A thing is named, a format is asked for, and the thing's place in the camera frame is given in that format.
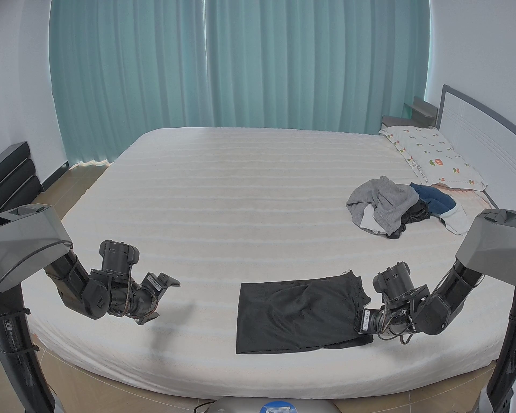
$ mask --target teal curtain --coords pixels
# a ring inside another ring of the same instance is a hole
[[[53,0],[69,161],[143,133],[249,126],[378,133],[424,96],[428,0]]]

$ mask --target floral pillow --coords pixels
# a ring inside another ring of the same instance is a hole
[[[441,184],[459,189],[486,189],[486,182],[446,138],[433,129],[391,126],[380,131],[404,156],[425,185]]]

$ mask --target wall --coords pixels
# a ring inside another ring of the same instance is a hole
[[[431,0],[426,100],[439,107],[443,84],[516,123],[516,1]]]
[[[0,1],[0,152],[26,140],[41,182],[67,160],[50,81],[50,4]]]

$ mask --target floor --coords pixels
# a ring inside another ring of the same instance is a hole
[[[54,206],[60,218],[102,175],[107,166],[80,166],[67,171],[35,202]],[[63,361],[38,339],[38,358],[47,382],[69,413],[188,413],[205,401],[154,393],[90,373]],[[411,391],[386,396],[335,400],[343,413],[465,413],[487,383],[494,363],[471,373]],[[0,410],[23,413],[7,377],[0,369]]]

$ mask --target label sticker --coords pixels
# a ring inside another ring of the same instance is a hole
[[[152,275],[150,275],[150,274],[147,275],[147,279],[154,286],[154,288],[156,288],[158,291],[162,290],[162,286],[158,284],[158,282],[154,279],[154,277]]]
[[[296,408],[289,402],[275,400],[262,407],[260,413],[298,413]]]
[[[364,310],[364,322],[362,323],[362,331],[367,331],[369,328],[369,310]]]

